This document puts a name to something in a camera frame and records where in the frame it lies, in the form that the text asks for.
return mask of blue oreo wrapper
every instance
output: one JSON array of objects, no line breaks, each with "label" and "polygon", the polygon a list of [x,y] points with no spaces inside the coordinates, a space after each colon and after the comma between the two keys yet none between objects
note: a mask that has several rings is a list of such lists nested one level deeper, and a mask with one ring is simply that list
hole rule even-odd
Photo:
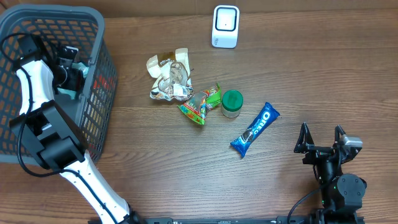
[{"label": "blue oreo wrapper", "polygon": [[270,103],[266,103],[254,121],[243,134],[231,142],[231,145],[241,153],[242,158],[249,149],[251,143],[265,130],[280,114]]}]

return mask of jar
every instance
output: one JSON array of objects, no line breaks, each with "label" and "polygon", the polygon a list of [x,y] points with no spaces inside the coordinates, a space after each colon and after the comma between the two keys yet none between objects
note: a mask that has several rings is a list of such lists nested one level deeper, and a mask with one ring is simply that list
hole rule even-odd
[{"label": "jar", "polygon": [[238,90],[228,90],[222,99],[221,112],[227,118],[234,118],[241,112],[243,96]]}]

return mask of snack wrapper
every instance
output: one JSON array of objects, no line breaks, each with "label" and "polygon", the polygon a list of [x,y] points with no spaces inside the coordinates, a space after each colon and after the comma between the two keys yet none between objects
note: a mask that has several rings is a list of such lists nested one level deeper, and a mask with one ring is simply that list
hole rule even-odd
[{"label": "snack wrapper", "polygon": [[221,88],[216,84],[208,90],[194,94],[187,102],[178,107],[192,121],[204,125],[207,112],[219,103],[221,103]]},{"label": "snack wrapper", "polygon": [[188,49],[155,55],[147,61],[147,69],[156,78],[149,94],[152,99],[185,101],[193,95]]},{"label": "snack wrapper", "polygon": [[243,134],[231,142],[231,145],[241,153],[242,158],[249,149],[251,143],[265,130],[280,114],[270,103],[266,103],[254,121]]}]

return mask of basket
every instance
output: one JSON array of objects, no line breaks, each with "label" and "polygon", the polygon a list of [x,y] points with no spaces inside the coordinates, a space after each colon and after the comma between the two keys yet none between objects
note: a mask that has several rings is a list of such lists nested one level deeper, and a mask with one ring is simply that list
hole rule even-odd
[{"label": "basket", "polygon": [[[0,17],[0,39],[16,32],[40,35],[50,53],[50,43],[79,48],[80,60],[89,67],[83,89],[75,100],[64,94],[54,97],[83,131],[96,162],[103,151],[118,82],[103,40],[104,18],[90,7],[20,4]],[[17,37],[11,37],[3,47],[10,58],[21,57]],[[17,162],[17,138],[9,129],[9,121],[19,115],[22,95],[20,81],[11,69],[12,63],[0,55],[0,162]],[[26,163],[37,164],[25,149],[22,156]]]}]

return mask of green bottle cap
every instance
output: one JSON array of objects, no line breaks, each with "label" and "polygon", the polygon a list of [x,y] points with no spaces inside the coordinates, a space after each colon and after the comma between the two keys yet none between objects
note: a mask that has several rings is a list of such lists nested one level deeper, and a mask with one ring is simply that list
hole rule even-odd
[{"label": "green bottle cap", "polygon": [[222,104],[227,111],[238,111],[242,108],[243,96],[238,90],[228,90],[224,93]]}]

